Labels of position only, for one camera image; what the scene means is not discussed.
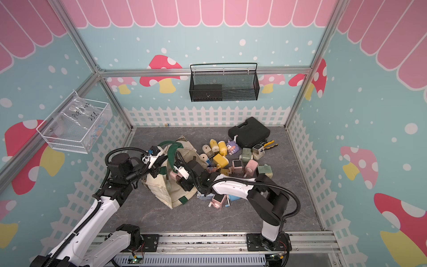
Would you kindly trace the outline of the pink round character sharpener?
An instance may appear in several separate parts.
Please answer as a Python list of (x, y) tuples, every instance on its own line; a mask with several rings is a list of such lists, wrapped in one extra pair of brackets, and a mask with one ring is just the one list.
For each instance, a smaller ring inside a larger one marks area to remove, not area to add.
[(217, 172), (218, 168), (217, 167), (208, 167), (206, 170), (208, 173), (211, 174), (213, 172)]

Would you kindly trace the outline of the beige canvas tote bag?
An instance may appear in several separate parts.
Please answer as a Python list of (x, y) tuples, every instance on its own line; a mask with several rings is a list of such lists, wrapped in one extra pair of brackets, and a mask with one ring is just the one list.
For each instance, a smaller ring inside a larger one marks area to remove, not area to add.
[(203, 170), (207, 169), (208, 164), (184, 136), (176, 141), (164, 141), (160, 143), (160, 147), (165, 149), (166, 156), (169, 158), (161, 164), (160, 171), (156, 176), (147, 174), (143, 184), (158, 200), (168, 208), (173, 209), (187, 203), (197, 193), (196, 188), (186, 191), (177, 183), (182, 176), (173, 168), (175, 152), (180, 152), (186, 162), (196, 160)]

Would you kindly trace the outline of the light blue square sharpener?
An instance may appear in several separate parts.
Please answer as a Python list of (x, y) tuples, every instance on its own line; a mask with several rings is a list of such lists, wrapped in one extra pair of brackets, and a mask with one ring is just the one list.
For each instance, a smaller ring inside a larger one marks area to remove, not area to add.
[(215, 194), (207, 194), (207, 195), (205, 195), (205, 194), (202, 194), (202, 193), (198, 192), (196, 194), (196, 196), (200, 200), (211, 200), (215, 196)]

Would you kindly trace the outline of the cream pencil sharpener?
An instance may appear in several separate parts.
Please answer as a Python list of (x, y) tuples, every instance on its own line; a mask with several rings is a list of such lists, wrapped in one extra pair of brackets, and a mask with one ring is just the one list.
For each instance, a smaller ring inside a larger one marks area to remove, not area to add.
[(253, 159), (258, 161), (265, 156), (265, 148), (264, 145), (256, 144), (252, 149)]
[(210, 145), (203, 145), (202, 151), (204, 154), (206, 154), (206, 156), (209, 159), (215, 156), (215, 153), (212, 151), (212, 148), (210, 147)]

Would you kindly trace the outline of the pink translucent pencil sharpener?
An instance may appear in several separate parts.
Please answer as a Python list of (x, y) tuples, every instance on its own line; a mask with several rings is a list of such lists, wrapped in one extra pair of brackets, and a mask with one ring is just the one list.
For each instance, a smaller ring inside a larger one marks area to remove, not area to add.
[(228, 204), (229, 201), (227, 195), (215, 194), (209, 203), (209, 207), (213, 207), (215, 209), (222, 209), (228, 206)]

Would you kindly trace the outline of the sky blue box sharpener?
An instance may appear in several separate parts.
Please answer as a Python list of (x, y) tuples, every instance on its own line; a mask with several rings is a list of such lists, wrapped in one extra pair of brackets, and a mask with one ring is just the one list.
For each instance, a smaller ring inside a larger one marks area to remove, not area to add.
[(228, 199), (229, 199), (230, 201), (236, 201), (236, 200), (239, 200), (240, 198), (239, 198), (239, 197), (237, 197), (237, 196), (228, 195)]

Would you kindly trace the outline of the purple pencil sharpener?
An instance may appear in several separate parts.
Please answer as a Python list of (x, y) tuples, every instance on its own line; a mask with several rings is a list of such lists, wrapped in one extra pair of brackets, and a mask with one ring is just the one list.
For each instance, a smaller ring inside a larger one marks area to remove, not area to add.
[(240, 147), (237, 144), (237, 137), (238, 136), (235, 135), (232, 140), (229, 140), (226, 143), (226, 147), (227, 147), (227, 150), (228, 150), (228, 155), (234, 155), (234, 154), (236, 154), (240, 150)]

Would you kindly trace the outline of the pink boxy pencil sharpener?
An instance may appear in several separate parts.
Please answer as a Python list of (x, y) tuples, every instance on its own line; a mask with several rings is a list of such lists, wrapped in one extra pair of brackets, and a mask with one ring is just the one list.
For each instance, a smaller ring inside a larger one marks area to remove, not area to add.
[(244, 177), (245, 178), (252, 178), (254, 176), (254, 173), (256, 172), (258, 168), (258, 162), (255, 160), (249, 160), (247, 165), (244, 169)]

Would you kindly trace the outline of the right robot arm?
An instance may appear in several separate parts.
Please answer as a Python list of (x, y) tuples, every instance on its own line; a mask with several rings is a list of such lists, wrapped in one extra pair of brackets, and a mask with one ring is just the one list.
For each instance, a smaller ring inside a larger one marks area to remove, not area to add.
[(262, 220), (255, 244), (266, 251), (290, 250), (289, 238), (282, 230), (286, 220), (300, 212), (301, 202), (295, 193), (277, 185), (265, 174), (247, 179), (209, 173), (195, 158), (186, 161), (179, 151), (175, 152), (174, 168), (181, 173), (179, 184), (183, 183), (185, 189), (247, 200)]

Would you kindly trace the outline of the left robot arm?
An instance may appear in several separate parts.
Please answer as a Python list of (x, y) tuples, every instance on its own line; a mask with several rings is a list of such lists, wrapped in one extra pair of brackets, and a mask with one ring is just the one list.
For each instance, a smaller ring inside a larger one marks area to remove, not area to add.
[(143, 251), (146, 242), (140, 228), (130, 224), (121, 225), (101, 245), (90, 250), (90, 245), (110, 217), (137, 188), (138, 181), (147, 174), (155, 174), (167, 159), (159, 146), (152, 146), (147, 151), (133, 148), (133, 151), (141, 153), (134, 159), (128, 151), (129, 148), (115, 149), (106, 155), (107, 174), (101, 188), (93, 195), (92, 206), (47, 256), (39, 255), (33, 259), (32, 267), (103, 267), (108, 263), (116, 265), (114, 258), (122, 251)]

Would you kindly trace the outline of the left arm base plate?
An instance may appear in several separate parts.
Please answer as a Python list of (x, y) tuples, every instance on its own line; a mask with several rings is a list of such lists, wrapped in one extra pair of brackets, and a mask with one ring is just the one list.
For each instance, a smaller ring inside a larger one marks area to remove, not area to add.
[(137, 248), (133, 252), (155, 253), (159, 245), (159, 234), (141, 234), (137, 242)]

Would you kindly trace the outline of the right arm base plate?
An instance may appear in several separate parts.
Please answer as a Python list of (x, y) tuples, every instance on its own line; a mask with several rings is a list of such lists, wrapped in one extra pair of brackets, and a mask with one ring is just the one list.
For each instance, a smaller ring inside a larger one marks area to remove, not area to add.
[(264, 238), (261, 234), (246, 234), (248, 251), (292, 251), (290, 236), (279, 232), (275, 241)]

